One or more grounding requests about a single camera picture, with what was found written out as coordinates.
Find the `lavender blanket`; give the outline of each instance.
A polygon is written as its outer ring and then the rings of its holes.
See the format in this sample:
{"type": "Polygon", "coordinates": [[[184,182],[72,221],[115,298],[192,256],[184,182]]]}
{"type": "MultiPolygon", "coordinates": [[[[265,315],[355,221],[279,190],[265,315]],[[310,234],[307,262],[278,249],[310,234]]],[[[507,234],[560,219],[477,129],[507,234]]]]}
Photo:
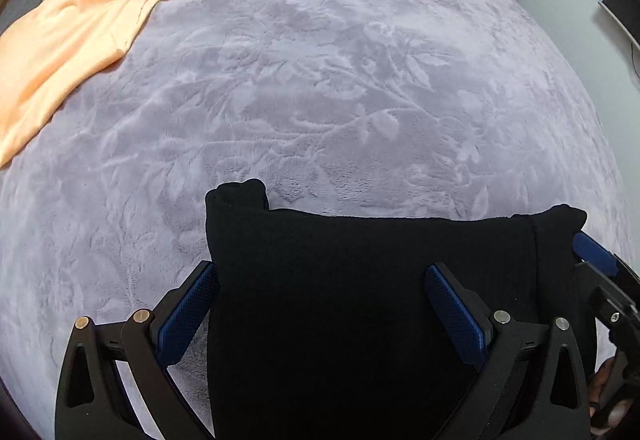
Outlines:
{"type": "MultiPolygon", "coordinates": [[[[45,439],[76,317],[155,306],[209,257],[206,192],[251,177],[322,214],[570,203],[633,260],[593,105],[514,0],[165,0],[0,173],[0,376],[45,439]]],[[[204,331],[172,373],[210,425],[204,331]]]]}

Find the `blue gripper pad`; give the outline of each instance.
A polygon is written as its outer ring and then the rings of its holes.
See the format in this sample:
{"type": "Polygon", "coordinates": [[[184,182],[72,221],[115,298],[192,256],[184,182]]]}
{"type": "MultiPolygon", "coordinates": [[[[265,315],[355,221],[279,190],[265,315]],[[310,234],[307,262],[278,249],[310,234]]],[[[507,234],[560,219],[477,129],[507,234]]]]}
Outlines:
{"type": "Polygon", "coordinates": [[[591,263],[607,277],[615,277],[618,273],[617,258],[584,232],[578,232],[575,235],[574,252],[581,260],[591,263]]]}
{"type": "Polygon", "coordinates": [[[485,332],[435,265],[427,268],[424,291],[460,360],[479,373],[488,356],[485,332]]]}
{"type": "Polygon", "coordinates": [[[164,368],[177,364],[193,340],[205,315],[218,294],[216,266],[209,263],[185,295],[176,301],[174,310],[158,332],[156,358],[164,368]]]}

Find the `black cloth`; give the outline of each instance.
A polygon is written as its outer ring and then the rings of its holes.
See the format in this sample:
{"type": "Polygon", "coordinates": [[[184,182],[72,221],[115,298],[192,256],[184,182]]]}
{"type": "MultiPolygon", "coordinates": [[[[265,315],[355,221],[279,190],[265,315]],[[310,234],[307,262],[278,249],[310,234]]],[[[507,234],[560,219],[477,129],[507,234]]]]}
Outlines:
{"type": "Polygon", "coordinates": [[[258,180],[220,185],[206,206],[220,281],[207,352],[217,438],[430,438],[475,375],[424,294],[436,261],[492,310],[566,317],[593,372],[594,319],[573,279],[583,211],[328,217],[270,211],[258,180]]]}

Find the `metal pin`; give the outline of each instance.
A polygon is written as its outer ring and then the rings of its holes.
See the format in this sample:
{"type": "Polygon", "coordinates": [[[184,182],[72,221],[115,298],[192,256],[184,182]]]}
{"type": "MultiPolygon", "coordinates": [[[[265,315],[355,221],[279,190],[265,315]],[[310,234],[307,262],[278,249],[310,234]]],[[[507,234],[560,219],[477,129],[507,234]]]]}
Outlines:
{"type": "Polygon", "coordinates": [[[143,308],[142,310],[138,310],[133,314],[133,320],[137,323],[143,323],[149,318],[149,315],[151,315],[149,313],[149,310],[143,308]]]}
{"type": "Polygon", "coordinates": [[[561,330],[568,330],[569,321],[567,321],[564,317],[558,317],[558,319],[556,319],[556,326],[561,330]]]}
{"type": "Polygon", "coordinates": [[[87,324],[89,324],[89,317],[78,317],[76,319],[76,328],[82,330],[87,324]]]}
{"type": "Polygon", "coordinates": [[[497,310],[494,312],[494,319],[500,324],[505,325],[511,321],[511,316],[504,310],[497,310]]]}

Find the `white floor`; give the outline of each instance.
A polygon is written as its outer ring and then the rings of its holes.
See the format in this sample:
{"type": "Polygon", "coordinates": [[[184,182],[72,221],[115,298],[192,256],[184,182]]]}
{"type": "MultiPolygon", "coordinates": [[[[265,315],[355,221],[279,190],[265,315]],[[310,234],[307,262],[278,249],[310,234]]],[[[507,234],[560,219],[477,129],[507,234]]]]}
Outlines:
{"type": "MultiPolygon", "coordinates": [[[[640,251],[640,79],[632,67],[630,39],[600,0],[517,1],[547,32],[593,100],[625,182],[640,251]]],[[[635,57],[640,71],[637,49],[635,57]]]]}

